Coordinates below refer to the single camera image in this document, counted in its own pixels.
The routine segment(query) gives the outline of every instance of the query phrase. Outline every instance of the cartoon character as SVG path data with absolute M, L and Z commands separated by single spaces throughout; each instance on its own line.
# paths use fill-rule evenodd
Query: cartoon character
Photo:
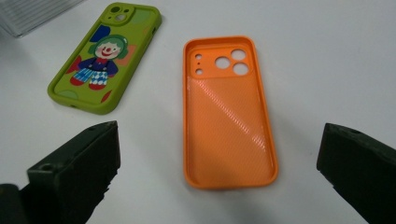
M 122 35 L 108 35 L 92 45 L 88 52 L 94 57 L 78 63 L 78 71 L 70 78 L 70 82 L 80 86 L 91 79 L 90 88 L 99 91 L 106 86 L 107 79 L 119 71 L 113 60 L 122 59 L 128 54 L 128 41 Z

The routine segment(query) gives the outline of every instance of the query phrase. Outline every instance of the green hair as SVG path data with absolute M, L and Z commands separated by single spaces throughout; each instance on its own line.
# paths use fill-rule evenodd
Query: green hair
M 123 59 L 128 54 L 128 41 L 122 35 L 108 35 L 100 39 L 96 44 L 90 46 L 88 52 L 94 54 L 96 49 L 103 43 L 116 44 L 117 47 L 121 48 L 119 55 L 116 58 Z

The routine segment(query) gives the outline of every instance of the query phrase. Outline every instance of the clown face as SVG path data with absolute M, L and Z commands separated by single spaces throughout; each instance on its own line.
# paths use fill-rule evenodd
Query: clown face
M 121 48 L 117 44 L 106 42 L 96 48 L 95 55 L 102 59 L 114 59 L 120 54 Z

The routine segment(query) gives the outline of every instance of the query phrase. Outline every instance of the black object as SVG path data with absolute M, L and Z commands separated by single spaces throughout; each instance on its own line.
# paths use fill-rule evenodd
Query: black object
M 0 223 L 86 223 L 119 168 L 117 122 L 92 126 L 32 166 L 21 191 L 0 185 Z
M 369 223 L 396 223 L 396 150 L 347 127 L 327 123 L 318 170 Z

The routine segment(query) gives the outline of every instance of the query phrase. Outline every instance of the white table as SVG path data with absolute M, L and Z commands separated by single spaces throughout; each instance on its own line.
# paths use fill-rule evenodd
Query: white table
M 395 1 L 136 1 L 163 14 L 119 106 L 57 105 L 47 86 L 106 0 L 87 0 L 15 39 L 0 33 L 0 183 L 85 128 L 117 120 L 121 168 L 88 223 L 365 223 L 316 169 L 324 124 L 396 147 Z M 279 176 L 264 188 L 206 191 L 182 172 L 182 49 L 194 38 L 255 41 Z

